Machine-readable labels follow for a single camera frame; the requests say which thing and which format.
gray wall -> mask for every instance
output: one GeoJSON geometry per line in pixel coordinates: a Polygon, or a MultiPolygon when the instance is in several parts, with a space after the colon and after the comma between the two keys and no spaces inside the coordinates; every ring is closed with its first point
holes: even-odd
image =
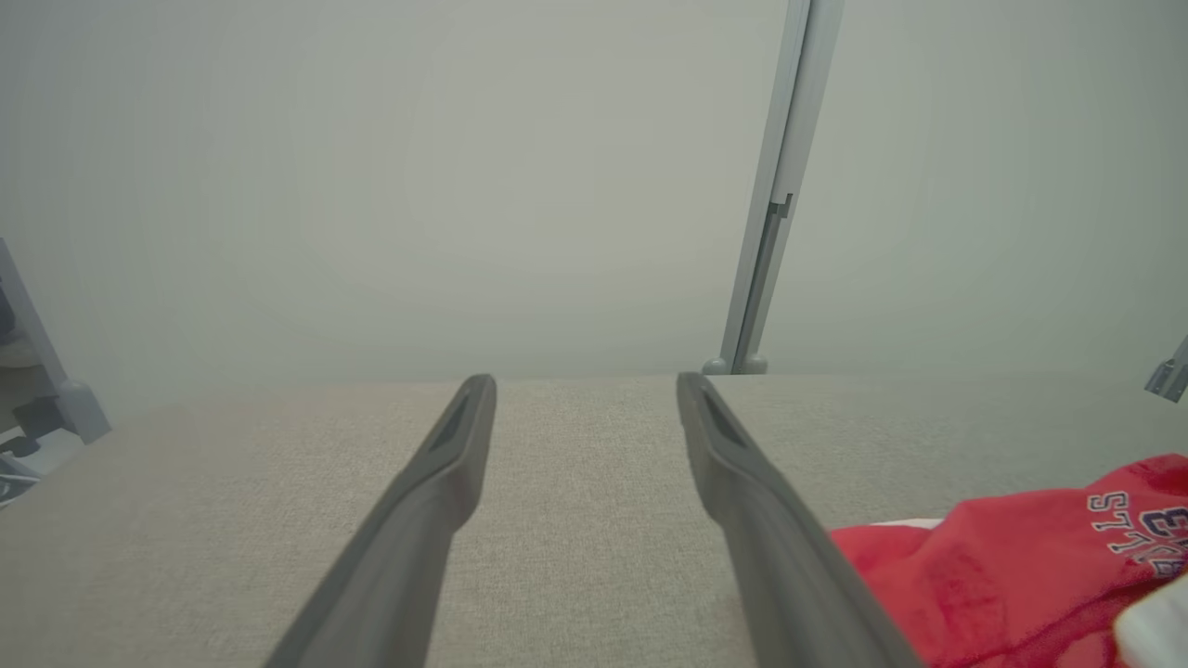
{"type": "Polygon", "coordinates": [[[38,0],[0,237],[113,421],[716,354],[784,0],[38,0]]]}
{"type": "Polygon", "coordinates": [[[760,349],[1081,373],[1188,333],[1188,2],[847,0],[760,349]]]}

beige fabric surface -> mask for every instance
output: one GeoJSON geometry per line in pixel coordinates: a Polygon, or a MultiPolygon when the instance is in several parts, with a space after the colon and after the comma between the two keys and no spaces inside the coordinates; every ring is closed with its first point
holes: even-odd
{"type": "MultiPolygon", "coordinates": [[[[1188,414],[1040,378],[715,382],[826,524],[941,516],[1186,452],[1188,414]]],[[[0,664],[257,667],[454,384],[221,399],[121,426],[0,511],[0,664]]],[[[675,378],[503,382],[431,666],[745,666],[675,378]]]]}

black object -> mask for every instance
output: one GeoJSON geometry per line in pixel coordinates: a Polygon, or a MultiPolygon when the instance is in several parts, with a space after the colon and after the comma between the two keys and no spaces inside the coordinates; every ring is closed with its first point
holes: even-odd
{"type": "Polygon", "coordinates": [[[17,424],[20,424],[20,430],[30,439],[40,439],[67,424],[55,397],[38,397],[27,404],[19,405],[12,409],[12,416],[17,418],[17,424]]]}
{"type": "Polygon", "coordinates": [[[0,339],[17,328],[17,314],[13,313],[8,297],[0,289],[0,339]]]}
{"type": "Polygon", "coordinates": [[[424,663],[450,541],[479,504],[494,412],[492,377],[462,383],[266,668],[424,663]]]}
{"type": "Polygon", "coordinates": [[[821,524],[700,373],[677,378],[693,477],[726,534],[762,668],[922,668],[821,524]]]}
{"type": "Polygon", "coordinates": [[[39,449],[42,446],[29,436],[17,436],[0,443],[0,453],[12,453],[13,456],[29,456],[39,449]]]}

white backdrop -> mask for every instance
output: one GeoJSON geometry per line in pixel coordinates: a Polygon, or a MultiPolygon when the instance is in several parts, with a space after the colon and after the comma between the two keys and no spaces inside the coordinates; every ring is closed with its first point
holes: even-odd
{"type": "Polygon", "coordinates": [[[760,351],[1142,387],[1188,334],[1188,2],[847,0],[760,351]]]}
{"type": "Polygon", "coordinates": [[[699,368],[784,0],[44,0],[0,235],[114,421],[226,386],[699,368]]]}

red shirt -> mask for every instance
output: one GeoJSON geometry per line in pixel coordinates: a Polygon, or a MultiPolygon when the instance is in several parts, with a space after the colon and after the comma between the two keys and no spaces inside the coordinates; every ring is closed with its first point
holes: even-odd
{"type": "Polygon", "coordinates": [[[929,666],[1121,666],[1113,619],[1184,565],[1188,459],[1143,460],[1083,490],[963,502],[931,530],[833,538],[929,666]]]}

